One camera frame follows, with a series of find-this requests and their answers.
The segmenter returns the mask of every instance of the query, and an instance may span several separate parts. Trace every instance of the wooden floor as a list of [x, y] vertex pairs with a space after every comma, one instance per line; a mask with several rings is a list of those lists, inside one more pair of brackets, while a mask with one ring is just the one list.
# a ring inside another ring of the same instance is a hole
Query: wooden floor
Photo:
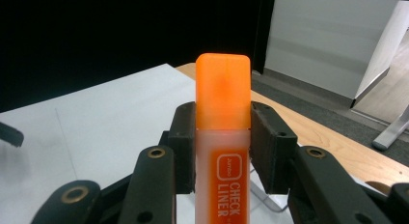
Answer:
[[388, 75], [353, 110], [389, 124], [409, 105], [409, 31], [392, 61]]

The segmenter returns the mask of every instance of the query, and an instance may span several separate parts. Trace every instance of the highlighter label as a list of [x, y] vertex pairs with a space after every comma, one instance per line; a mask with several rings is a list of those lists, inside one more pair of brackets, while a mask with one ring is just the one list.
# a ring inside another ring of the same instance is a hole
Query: highlighter label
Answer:
[[248, 148], [234, 153], [229, 153], [229, 148], [221, 149], [211, 155], [215, 174], [209, 181], [209, 223], [245, 224], [249, 188], [243, 171], [248, 167]]
[[220, 181], [234, 181], [241, 178], [243, 159], [240, 154], [221, 154], [217, 158], [217, 178]]

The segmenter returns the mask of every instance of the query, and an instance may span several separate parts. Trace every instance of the wooden table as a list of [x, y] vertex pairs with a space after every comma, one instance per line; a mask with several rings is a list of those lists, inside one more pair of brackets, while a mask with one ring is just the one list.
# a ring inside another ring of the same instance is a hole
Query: wooden table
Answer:
[[[180, 66], [177, 70], [195, 79], [194, 63]], [[317, 146], [327, 150], [350, 175], [364, 182], [380, 182], [387, 186], [397, 182], [409, 182], [409, 168], [405, 165], [253, 91], [252, 100], [273, 107], [298, 135], [298, 142], [301, 145]]]

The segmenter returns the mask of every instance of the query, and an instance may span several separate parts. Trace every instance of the black background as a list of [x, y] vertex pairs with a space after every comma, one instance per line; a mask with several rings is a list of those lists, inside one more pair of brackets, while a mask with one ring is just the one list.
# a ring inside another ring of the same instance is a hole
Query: black background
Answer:
[[255, 52], [260, 0], [0, 0], [0, 112], [204, 52]]

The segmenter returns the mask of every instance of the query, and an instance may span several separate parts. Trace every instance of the highlighter cap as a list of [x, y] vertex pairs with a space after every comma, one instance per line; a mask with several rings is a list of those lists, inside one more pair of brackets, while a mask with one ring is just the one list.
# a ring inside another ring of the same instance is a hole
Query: highlighter cap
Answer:
[[196, 128], [250, 128], [250, 60], [202, 54], [196, 61]]

